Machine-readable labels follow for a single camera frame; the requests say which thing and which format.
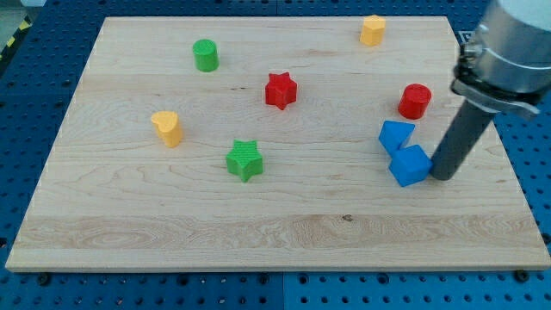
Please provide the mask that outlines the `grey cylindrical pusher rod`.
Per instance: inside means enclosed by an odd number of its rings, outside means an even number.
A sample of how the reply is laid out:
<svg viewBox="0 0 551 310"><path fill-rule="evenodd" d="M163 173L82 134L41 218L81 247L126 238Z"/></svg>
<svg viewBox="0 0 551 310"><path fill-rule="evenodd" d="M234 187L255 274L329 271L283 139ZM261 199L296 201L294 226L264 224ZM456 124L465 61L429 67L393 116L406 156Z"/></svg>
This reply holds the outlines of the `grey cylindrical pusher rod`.
<svg viewBox="0 0 551 310"><path fill-rule="evenodd" d="M494 116L465 100L431 157L430 174L441 181L452 178Z"/></svg>

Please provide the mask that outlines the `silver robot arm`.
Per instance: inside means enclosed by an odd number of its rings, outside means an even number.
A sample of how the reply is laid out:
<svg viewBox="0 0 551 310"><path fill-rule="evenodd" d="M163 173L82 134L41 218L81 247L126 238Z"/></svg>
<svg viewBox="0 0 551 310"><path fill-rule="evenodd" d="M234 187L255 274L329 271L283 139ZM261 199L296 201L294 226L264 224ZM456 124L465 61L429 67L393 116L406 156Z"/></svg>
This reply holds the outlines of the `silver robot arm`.
<svg viewBox="0 0 551 310"><path fill-rule="evenodd" d="M464 102L431 157L449 180L499 113L530 120L550 91L549 0L493 0L461 45L450 89Z"/></svg>

